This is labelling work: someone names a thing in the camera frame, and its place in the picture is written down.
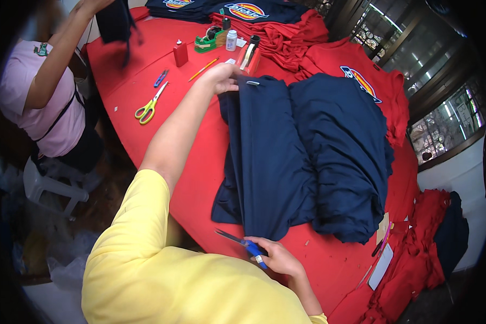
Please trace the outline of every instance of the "apron strap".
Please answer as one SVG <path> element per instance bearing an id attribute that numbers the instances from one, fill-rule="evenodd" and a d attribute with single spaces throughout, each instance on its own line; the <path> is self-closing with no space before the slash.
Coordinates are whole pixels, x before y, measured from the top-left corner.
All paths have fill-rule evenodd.
<path id="1" fill-rule="evenodd" d="M 63 110 L 61 111 L 61 113 L 59 113 L 58 117 L 56 118 L 56 120 L 52 123 L 52 125 L 50 126 L 49 130 L 45 133 L 44 136 L 42 136 L 40 139 L 37 139 L 35 140 L 34 142 L 35 143 L 38 143 L 41 139 L 43 139 L 45 136 L 47 136 L 48 133 L 50 133 L 50 131 L 52 131 L 52 128 L 54 128 L 54 126 L 56 125 L 56 123 L 58 122 L 58 120 L 61 119 L 61 117 L 63 116 L 63 114 L 67 111 L 68 107 L 70 107 L 70 104 L 72 103 L 72 101 L 74 100 L 74 97 L 76 97 L 76 99 L 78 100 L 78 102 L 81 104 L 81 106 L 84 107 L 84 103 L 83 103 L 83 100 L 79 97 L 79 93 L 78 93 L 78 86 L 77 84 L 74 82 L 74 94 L 72 95 L 72 98 L 70 98 L 70 101 L 67 103 L 67 105 L 65 106 L 65 108 L 63 108 Z M 40 173 L 41 176 L 45 176 L 45 174 L 47 173 L 47 170 L 43 169 L 41 167 L 41 162 L 45 159 L 45 156 L 43 154 L 40 154 L 40 149 L 38 147 L 38 144 L 35 144 L 33 147 L 32 147 L 32 151 L 31 151 L 31 160 L 32 162 L 34 163 L 34 165 L 36 165 L 36 169 L 38 169 L 38 172 Z"/>
<path id="2" fill-rule="evenodd" d="M 74 94 L 72 94 L 72 98 L 70 98 L 70 101 L 67 103 L 67 105 L 65 106 L 65 108 L 63 108 L 63 110 L 61 111 L 61 113 L 59 113 L 58 117 L 56 118 L 56 120 L 54 120 L 54 122 L 52 123 L 52 125 L 49 127 L 49 130 L 45 133 L 44 136 L 40 137 L 39 139 L 36 139 L 34 142 L 39 142 L 41 139 L 44 139 L 45 136 L 47 136 L 48 133 L 50 133 L 50 131 L 52 131 L 52 128 L 54 128 L 54 126 L 56 126 L 56 123 L 61 119 L 61 117 L 63 117 L 63 115 L 65 114 L 65 112 L 67 111 L 68 107 L 70 107 L 70 104 L 72 103 L 72 101 L 74 100 L 74 97 L 77 97 L 78 98 L 78 102 L 84 107 L 84 104 L 82 103 L 82 100 L 79 98 L 79 94 L 78 94 L 78 86 L 77 84 L 74 82 Z"/>

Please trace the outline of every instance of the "red bottle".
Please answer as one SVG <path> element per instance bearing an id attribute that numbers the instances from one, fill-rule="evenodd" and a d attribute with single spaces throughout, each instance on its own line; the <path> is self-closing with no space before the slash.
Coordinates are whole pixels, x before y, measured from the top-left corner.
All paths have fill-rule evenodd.
<path id="1" fill-rule="evenodd" d="M 181 40 L 178 40 L 177 44 L 173 48 L 173 54 L 175 55 L 175 61 L 178 68 L 187 63 L 189 60 L 187 56 L 187 44 L 182 43 Z"/>

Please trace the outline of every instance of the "yellow-handled scissors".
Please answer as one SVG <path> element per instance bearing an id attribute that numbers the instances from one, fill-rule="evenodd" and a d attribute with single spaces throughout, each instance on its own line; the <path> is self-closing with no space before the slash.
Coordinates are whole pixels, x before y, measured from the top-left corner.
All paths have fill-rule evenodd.
<path id="1" fill-rule="evenodd" d="M 146 106 L 137 109 L 137 111 L 135 112 L 135 118 L 139 119 L 141 125 L 147 124 L 149 120 L 153 118 L 153 115 L 155 114 L 156 101 L 158 100 L 158 97 L 160 97 L 160 94 L 162 93 L 164 88 L 167 86 L 168 82 L 169 81 L 166 81 L 166 83 L 164 83 L 164 85 L 156 93 L 155 97 L 150 100 Z"/>

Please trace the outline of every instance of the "printed logo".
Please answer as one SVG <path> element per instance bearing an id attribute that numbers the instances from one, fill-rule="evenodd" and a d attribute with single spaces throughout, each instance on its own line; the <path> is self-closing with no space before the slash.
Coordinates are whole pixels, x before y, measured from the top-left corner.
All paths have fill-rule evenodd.
<path id="1" fill-rule="evenodd" d="M 166 4 L 166 7 L 172 8 L 172 9 L 178 9 L 185 7 L 186 5 L 190 5 L 194 1 L 191 0 L 164 0 L 162 3 Z"/>
<path id="2" fill-rule="evenodd" d="M 234 16 L 245 20 L 254 20 L 257 18 L 266 18 L 270 16 L 265 15 L 265 12 L 261 10 L 261 8 L 253 4 L 236 3 L 225 5 L 225 7 L 228 8 L 228 10 Z"/>
<path id="3" fill-rule="evenodd" d="M 38 56 L 47 56 L 49 54 L 49 52 L 47 52 L 47 43 L 40 43 L 40 48 L 34 46 L 34 53 L 38 54 Z"/>
<path id="4" fill-rule="evenodd" d="M 365 78 L 357 70 L 352 69 L 348 66 L 341 66 L 340 68 L 342 69 L 343 74 L 346 76 L 346 78 L 355 79 L 363 91 L 373 96 L 375 103 L 379 104 L 382 102 L 380 99 L 376 98 L 376 93 L 374 92 L 374 88 L 371 87 L 369 82 L 367 82 Z"/>

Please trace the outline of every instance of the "scissors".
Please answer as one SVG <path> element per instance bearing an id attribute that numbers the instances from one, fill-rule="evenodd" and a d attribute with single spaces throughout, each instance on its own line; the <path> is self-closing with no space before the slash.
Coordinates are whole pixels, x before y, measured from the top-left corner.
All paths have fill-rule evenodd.
<path id="1" fill-rule="evenodd" d="M 164 70 L 159 76 L 158 76 L 158 79 L 155 81 L 155 84 L 153 85 L 154 87 L 158 87 L 160 85 L 160 82 L 162 82 L 162 80 L 164 80 L 164 78 L 166 77 L 167 73 L 169 72 L 168 69 Z"/>
<path id="2" fill-rule="evenodd" d="M 228 239 L 233 240 L 234 242 L 237 242 L 245 247 L 245 249 L 252 254 L 255 257 L 255 260 L 258 262 L 258 264 L 261 266 L 263 269 L 267 269 L 265 262 L 263 261 L 263 258 L 261 258 L 262 255 L 268 256 L 268 253 L 266 252 L 261 252 L 259 247 L 252 241 L 249 241 L 247 239 L 242 239 L 235 237 L 233 235 L 228 234 L 226 231 L 222 231 L 218 228 L 214 231 L 214 233 L 221 235 L 222 237 L 226 237 Z"/>
<path id="3" fill-rule="evenodd" d="M 148 102 L 148 104 L 142 108 L 137 109 L 135 112 L 135 118 L 140 119 L 139 122 L 141 125 L 147 124 L 153 115 L 155 114 L 155 105 L 158 97 L 167 86 L 169 81 L 166 81 L 164 85 L 160 88 L 160 90 L 156 93 L 155 97 Z"/>

